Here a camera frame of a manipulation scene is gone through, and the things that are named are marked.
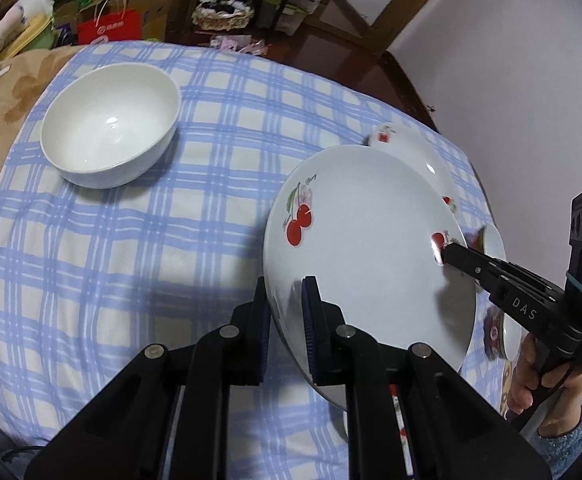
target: blue and white checkered tablecloth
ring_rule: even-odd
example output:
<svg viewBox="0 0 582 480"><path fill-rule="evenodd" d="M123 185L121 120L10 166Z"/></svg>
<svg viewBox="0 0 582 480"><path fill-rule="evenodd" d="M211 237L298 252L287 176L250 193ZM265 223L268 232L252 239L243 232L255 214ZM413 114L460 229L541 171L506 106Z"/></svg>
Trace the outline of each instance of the blue and white checkered tablecloth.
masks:
<svg viewBox="0 0 582 480"><path fill-rule="evenodd" d="M58 92L123 61L169 72L183 97L160 161L109 190L69 184L40 150ZM226 323L262 271L266 215L305 158L362 143L381 122L428 139L458 186L462 230L491 221L464 153L376 99L242 54L144 42L74 56L24 122L0 175L0 407L17 436L51 438L143 346L176 348ZM493 406L503 362L488 362L478 297L463 374ZM234 388L230 478L346 478L340 410L304 381L272 330L259 388Z"/></svg>

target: striped cloth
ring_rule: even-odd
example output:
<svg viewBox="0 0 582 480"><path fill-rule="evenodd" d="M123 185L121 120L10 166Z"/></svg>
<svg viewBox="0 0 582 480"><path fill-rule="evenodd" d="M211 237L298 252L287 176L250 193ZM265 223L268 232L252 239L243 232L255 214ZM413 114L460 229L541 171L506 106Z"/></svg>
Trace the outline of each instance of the striped cloth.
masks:
<svg viewBox="0 0 582 480"><path fill-rule="evenodd" d="M180 85L174 141L134 182L69 184L45 160L42 117L94 68L153 64ZM242 54L145 42L87 47L53 80L0 175L0 407L17 436L50 439L143 346L176 348L228 322L262 274L266 215L291 171L398 122L426 137L458 186L462 230L491 221L461 150L402 112L321 77ZM464 377L493 406L478 297ZM302 379L275 330L259 388L233 388L230 478L346 478L340 410Z"/></svg>

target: human hand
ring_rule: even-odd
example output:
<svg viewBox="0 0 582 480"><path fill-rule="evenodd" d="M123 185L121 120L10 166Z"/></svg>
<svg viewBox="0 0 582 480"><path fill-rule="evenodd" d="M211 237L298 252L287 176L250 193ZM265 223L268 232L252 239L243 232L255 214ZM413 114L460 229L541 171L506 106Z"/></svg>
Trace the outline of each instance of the human hand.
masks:
<svg viewBox="0 0 582 480"><path fill-rule="evenodd" d="M531 390L535 390L540 384L538 372L533 368L536 349L535 337L527 334L522 341L520 357L517 360L516 369L513 371L511 388L508 391L506 402L510 410L518 415L533 404ZM566 373L570 363L554 368L542 376L542 386L554 387ZM547 414L538 428L543 437L556 437L573 430L580 423L581 397L582 397L582 367L575 367L568 376L558 402Z"/></svg>

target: fuzzy blue sleeve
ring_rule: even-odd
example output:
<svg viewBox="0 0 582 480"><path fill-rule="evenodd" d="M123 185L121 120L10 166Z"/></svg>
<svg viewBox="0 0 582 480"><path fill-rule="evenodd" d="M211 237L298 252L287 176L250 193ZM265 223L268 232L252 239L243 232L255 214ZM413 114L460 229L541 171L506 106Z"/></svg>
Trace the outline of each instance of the fuzzy blue sleeve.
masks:
<svg viewBox="0 0 582 480"><path fill-rule="evenodd" d="M567 434L544 438L536 433L530 444L546 460L553 479L559 478L582 452L582 415L580 423Z"/></svg>

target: wicker basket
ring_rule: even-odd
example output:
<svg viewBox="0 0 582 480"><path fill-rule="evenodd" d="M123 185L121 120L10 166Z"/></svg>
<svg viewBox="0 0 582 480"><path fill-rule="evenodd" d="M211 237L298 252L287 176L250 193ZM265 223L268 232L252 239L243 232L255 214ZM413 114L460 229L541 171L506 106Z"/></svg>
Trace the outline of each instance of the wicker basket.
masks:
<svg viewBox="0 0 582 480"><path fill-rule="evenodd" d="M197 7L191 15L194 25L202 30L231 30L244 28L253 17L253 10L238 10L228 16L219 16L217 12L202 12L202 7Z"/></svg>

